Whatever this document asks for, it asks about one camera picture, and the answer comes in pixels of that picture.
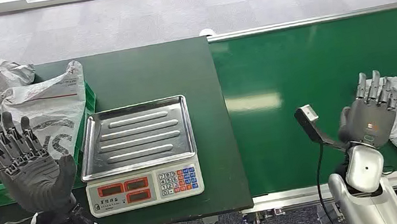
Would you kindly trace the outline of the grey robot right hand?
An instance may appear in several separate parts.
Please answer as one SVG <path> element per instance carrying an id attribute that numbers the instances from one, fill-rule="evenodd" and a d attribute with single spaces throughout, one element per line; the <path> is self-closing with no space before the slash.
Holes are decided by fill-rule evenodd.
<path id="1" fill-rule="evenodd" d="M 355 99 L 351 106 L 342 109 L 340 115 L 339 140 L 380 148 L 389 140 L 396 105 L 397 89 L 389 78 L 381 80 L 379 71 L 374 70 L 371 82 L 367 84 L 367 76 L 361 72 Z"/>

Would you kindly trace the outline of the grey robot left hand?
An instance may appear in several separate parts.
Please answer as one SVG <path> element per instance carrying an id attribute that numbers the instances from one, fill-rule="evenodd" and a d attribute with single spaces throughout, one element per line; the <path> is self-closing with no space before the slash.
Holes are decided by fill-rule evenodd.
<path id="1" fill-rule="evenodd" d="M 76 175 L 73 156 L 54 159 L 43 148 L 27 116 L 17 129 L 8 111 L 0 113 L 0 180 L 26 211 L 64 213 L 73 209 Z"/>

